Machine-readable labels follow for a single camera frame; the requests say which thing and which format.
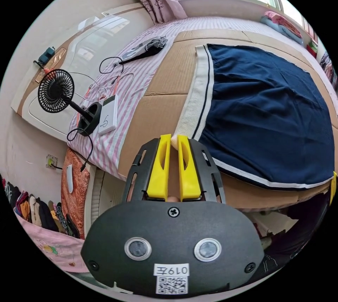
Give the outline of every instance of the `qr code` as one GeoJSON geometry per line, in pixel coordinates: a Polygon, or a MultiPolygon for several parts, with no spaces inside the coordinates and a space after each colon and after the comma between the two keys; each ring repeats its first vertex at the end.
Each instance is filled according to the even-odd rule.
{"type": "Polygon", "coordinates": [[[188,293],[188,277],[157,276],[156,294],[178,295],[188,293]]]}

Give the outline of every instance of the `white power bank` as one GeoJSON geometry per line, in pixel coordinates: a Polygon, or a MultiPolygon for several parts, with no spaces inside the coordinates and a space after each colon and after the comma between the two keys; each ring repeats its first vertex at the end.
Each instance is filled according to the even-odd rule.
{"type": "Polygon", "coordinates": [[[117,94],[106,99],[102,104],[99,122],[99,134],[103,135],[117,127],[117,107],[119,97],[117,94]]]}

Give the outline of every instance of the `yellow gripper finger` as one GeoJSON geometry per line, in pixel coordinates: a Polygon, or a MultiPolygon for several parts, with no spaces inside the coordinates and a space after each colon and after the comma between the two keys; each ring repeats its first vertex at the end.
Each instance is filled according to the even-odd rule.
{"type": "Polygon", "coordinates": [[[193,155],[187,136],[177,136],[179,148],[179,172],[181,201],[194,200],[201,196],[193,155]]]}
{"type": "Polygon", "coordinates": [[[149,198],[168,199],[170,139],[171,134],[160,137],[147,189],[149,198]]]}
{"type": "Polygon", "coordinates": [[[336,190],[337,190],[337,173],[333,172],[333,179],[331,180],[331,188],[330,188],[330,205],[333,201],[333,197],[336,194],[336,190]]]}

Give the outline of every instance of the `fan grille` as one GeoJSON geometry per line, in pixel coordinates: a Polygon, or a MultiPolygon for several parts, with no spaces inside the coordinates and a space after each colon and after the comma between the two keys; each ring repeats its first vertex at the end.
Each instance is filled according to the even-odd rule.
{"type": "Polygon", "coordinates": [[[71,75],[61,69],[47,73],[38,88],[40,106],[49,113],[63,111],[74,95],[74,80],[71,75]]]}

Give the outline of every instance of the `black desk fan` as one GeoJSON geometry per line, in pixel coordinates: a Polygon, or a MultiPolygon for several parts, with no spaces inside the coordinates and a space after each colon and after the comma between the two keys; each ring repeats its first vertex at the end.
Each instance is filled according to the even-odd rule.
{"type": "Polygon", "coordinates": [[[48,113],[58,113],[69,105],[81,114],[78,132],[83,136],[90,135],[98,126],[102,105],[94,102],[86,110],[72,101],[74,96],[74,80],[65,70],[55,69],[48,72],[41,80],[38,88],[40,106],[48,113]]]}

